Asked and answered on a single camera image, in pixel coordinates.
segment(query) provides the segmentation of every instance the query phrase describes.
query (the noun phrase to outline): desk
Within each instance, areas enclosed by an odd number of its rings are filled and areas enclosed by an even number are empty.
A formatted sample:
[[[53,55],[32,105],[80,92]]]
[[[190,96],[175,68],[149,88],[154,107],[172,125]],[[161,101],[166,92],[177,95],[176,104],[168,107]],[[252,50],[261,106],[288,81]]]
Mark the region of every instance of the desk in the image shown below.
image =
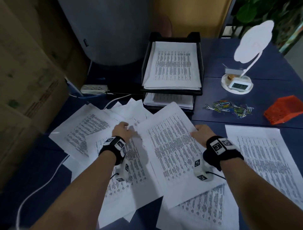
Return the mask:
[[[205,55],[204,59],[208,57],[212,60],[212,62],[209,62],[209,65],[205,64],[206,73],[208,70],[210,70],[210,72],[216,70],[215,66],[218,66],[218,69],[220,69],[222,59],[232,59],[232,55],[230,54],[234,52],[239,43],[239,40],[233,39],[206,39],[206,42],[203,42],[203,40],[202,52]],[[230,94],[222,89],[220,85],[220,71],[222,70],[218,70],[215,76],[208,76],[206,74],[203,85],[203,96],[197,97],[195,114],[192,121],[193,124],[207,124],[216,134],[226,136],[225,123],[231,125],[270,126],[269,122],[263,117],[263,112],[272,105],[278,97],[294,94],[303,100],[302,82],[298,81],[298,76],[291,72],[289,67],[286,66],[281,54],[273,45],[270,44],[265,49],[263,55],[268,57],[268,59],[264,59],[264,69],[266,69],[266,63],[269,65],[279,63],[281,71],[288,69],[285,70],[285,72],[291,73],[289,79],[279,78],[277,75],[269,77],[266,71],[261,71],[260,77],[254,80],[254,89],[247,95],[239,96]],[[219,114],[202,109],[205,103],[211,104],[216,100],[224,98],[234,100],[235,103],[247,103],[249,106],[254,107],[253,115],[243,119],[236,119],[228,114]],[[110,99],[100,96],[91,98],[89,101],[98,108],[103,109]],[[125,104],[127,101],[128,98],[119,100],[122,104]],[[50,125],[48,132],[51,132],[60,125],[84,104],[85,100],[70,97]],[[303,136],[302,118],[302,116],[298,116],[278,126],[301,173],[303,173],[303,154],[300,151],[300,142]],[[27,160],[24,161],[19,171],[8,183],[6,188],[7,192],[0,196],[1,227],[4,225],[9,227],[14,224],[21,201],[51,177],[65,156],[66,154],[51,141],[48,136],[42,136],[37,140],[36,146],[28,155]],[[21,226],[31,226],[68,186],[70,179],[71,172],[64,166],[61,166],[51,183],[25,203],[21,214]],[[130,223],[124,219],[119,219],[103,229],[155,229],[161,202],[162,198],[137,210]],[[240,230],[248,229],[241,215],[239,224]]]

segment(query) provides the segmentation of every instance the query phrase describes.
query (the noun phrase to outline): wall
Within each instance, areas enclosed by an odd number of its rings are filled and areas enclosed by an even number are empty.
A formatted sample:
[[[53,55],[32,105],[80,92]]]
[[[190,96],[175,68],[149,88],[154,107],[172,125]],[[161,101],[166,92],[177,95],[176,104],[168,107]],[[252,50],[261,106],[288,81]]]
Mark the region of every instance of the wall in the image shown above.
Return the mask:
[[[285,59],[303,80],[303,37],[285,55]]]
[[[174,37],[198,31],[201,37],[218,37],[231,0],[155,0],[155,8],[167,15]]]

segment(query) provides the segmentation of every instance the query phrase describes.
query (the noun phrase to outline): power strip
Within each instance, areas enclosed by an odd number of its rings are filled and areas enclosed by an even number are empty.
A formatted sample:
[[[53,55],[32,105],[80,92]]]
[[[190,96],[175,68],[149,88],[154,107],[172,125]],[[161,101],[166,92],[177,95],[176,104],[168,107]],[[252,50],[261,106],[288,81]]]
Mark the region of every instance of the power strip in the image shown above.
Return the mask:
[[[107,85],[83,85],[80,89],[83,94],[102,94],[108,92]]]

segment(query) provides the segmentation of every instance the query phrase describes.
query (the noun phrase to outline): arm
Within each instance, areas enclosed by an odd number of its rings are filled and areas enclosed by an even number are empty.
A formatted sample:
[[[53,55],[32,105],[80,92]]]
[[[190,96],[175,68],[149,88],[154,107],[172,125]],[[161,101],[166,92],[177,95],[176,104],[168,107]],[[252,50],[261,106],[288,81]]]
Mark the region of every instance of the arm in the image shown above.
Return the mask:
[[[116,125],[112,135],[126,142],[133,132]],[[30,230],[96,229],[98,216],[116,162],[111,151],[102,152],[55,200]]]
[[[214,132],[207,125],[196,128],[198,131],[191,133],[192,137],[206,147]],[[303,211],[242,159],[233,158],[219,164],[250,229],[303,229]]]

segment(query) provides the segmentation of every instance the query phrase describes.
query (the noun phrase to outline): yellow panel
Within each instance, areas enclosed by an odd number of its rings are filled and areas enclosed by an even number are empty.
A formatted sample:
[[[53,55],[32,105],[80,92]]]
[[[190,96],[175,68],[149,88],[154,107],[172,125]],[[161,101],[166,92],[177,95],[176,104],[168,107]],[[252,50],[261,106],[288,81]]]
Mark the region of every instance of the yellow panel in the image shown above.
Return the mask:
[[[173,36],[200,32],[201,37],[219,36],[231,0],[155,0],[155,7],[172,23]]]

